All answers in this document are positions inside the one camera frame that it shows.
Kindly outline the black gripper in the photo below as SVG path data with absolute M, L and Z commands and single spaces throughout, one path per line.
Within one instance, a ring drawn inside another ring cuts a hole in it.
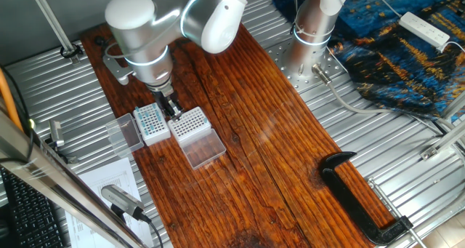
M 174 89 L 172 87 L 163 88 L 153 92 L 153 96 L 158 107 L 167 112 L 170 119 L 177 119 L 183 113 L 183 108 L 179 102 L 174 99 Z

